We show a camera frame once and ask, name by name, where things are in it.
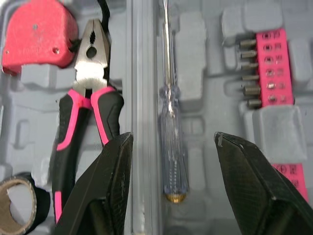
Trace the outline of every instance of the pink grip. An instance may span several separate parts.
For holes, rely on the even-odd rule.
[[[55,192],[54,201],[55,220],[58,222],[62,215],[62,193],[60,191]]]
[[[109,92],[114,92],[114,91],[115,91],[115,89],[113,87],[105,87],[105,88],[93,93],[91,96],[91,105],[93,107],[94,116],[96,118],[101,142],[103,143],[103,145],[107,144],[109,142],[109,139],[107,137],[106,131],[104,129],[104,126],[103,126],[103,123],[101,120],[98,100],[102,95],[109,93]]]
[[[61,151],[61,150],[65,149],[71,143],[71,140],[72,140],[72,137],[73,137],[73,134],[75,131],[76,122],[78,119],[79,109],[80,108],[91,109],[90,100],[88,98],[83,97],[77,91],[71,89],[71,90],[69,90],[68,95],[73,100],[73,107],[72,107],[72,111],[71,111],[70,120],[69,120],[65,139],[62,143],[58,144],[57,151]]]

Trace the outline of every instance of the tape measure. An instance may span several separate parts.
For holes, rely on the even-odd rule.
[[[11,17],[2,56],[2,70],[15,75],[22,65],[51,64],[61,68],[74,58],[71,40],[78,26],[70,12],[57,0],[32,0]]]

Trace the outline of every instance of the tape roll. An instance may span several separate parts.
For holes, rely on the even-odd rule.
[[[32,200],[32,210],[29,220],[19,224],[12,216],[11,200],[8,189],[24,185],[29,190]],[[25,235],[44,222],[50,210],[50,193],[35,187],[35,182],[30,173],[21,173],[5,179],[0,183],[0,234]]]

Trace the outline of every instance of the pink label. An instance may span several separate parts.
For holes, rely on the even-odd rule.
[[[272,164],[272,166],[289,179],[304,199],[309,201],[302,164]]]

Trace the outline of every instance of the brass end cap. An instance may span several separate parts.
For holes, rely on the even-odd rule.
[[[186,193],[185,194],[166,194],[165,197],[167,200],[173,203],[180,203],[186,198]]]

